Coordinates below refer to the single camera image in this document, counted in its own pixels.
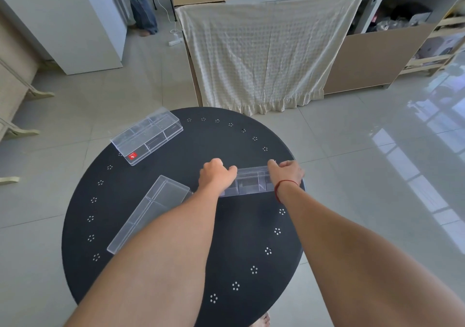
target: black round table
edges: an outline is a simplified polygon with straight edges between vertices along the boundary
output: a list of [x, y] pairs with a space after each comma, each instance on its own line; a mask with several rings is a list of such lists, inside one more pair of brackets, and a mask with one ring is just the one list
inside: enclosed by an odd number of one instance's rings
[[[172, 113], [183, 132], [135, 166], [108, 145], [76, 187], [61, 252], [77, 303], [113, 257], [108, 244], [158, 176], [195, 191], [199, 170], [212, 158], [238, 168], [266, 165], [269, 159], [294, 159], [286, 145], [253, 118], [219, 108]], [[219, 198], [196, 326], [252, 324], [286, 288], [301, 255], [294, 225], [273, 192]]]

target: foot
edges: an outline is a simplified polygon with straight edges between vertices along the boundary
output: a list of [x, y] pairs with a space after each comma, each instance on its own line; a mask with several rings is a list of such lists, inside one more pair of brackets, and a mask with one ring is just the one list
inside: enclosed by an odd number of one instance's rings
[[270, 314], [267, 312], [258, 320], [256, 320], [250, 327], [270, 327]]
[[149, 35], [151, 35], [151, 34], [150, 34], [150, 32], [149, 32], [148, 30], [141, 30], [141, 31], [139, 32], [139, 35], [140, 35], [140, 36], [149, 36]]

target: clear plastic box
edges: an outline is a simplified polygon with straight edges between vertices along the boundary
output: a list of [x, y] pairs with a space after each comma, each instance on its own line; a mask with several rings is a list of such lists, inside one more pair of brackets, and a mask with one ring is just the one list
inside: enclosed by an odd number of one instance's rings
[[270, 179], [268, 167], [257, 166], [238, 169], [234, 182], [219, 196], [227, 197], [269, 191], [274, 191], [274, 186]]
[[129, 164], [136, 165], [182, 130], [179, 119], [162, 107], [113, 137], [112, 143]]
[[160, 175], [108, 245], [107, 250], [116, 254], [125, 242], [143, 227], [163, 213], [179, 206], [191, 195], [192, 191], [189, 187]]

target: red string bracelet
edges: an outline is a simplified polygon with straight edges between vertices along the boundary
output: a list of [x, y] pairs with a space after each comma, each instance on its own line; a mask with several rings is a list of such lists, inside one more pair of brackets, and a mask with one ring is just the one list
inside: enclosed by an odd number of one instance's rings
[[276, 200], [277, 200], [279, 203], [281, 203], [281, 201], [280, 201], [279, 198], [278, 198], [278, 187], [279, 187], [279, 185], [281, 185], [281, 183], [282, 183], [283, 181], [291, 181], [291, 182], [295, 183], [297, 186], [299, 186], [299, 184], [296, 183], [294, 180], [280, 180], [280, 181], [278, 181], [278, 183], [277, 183], [276, 186], [274, 187], [274, 195], [276, 196]]

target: forearm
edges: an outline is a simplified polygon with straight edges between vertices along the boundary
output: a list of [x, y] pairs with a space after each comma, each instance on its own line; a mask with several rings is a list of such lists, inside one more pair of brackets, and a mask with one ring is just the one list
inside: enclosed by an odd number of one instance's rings
[[284, 182], [287, 207], [333, 323], [465, 326], [464, 305], [394, 245]]
[[68, 324], [193, 326], [217, 200], [205, 188], [141, 230], [108, 263]]

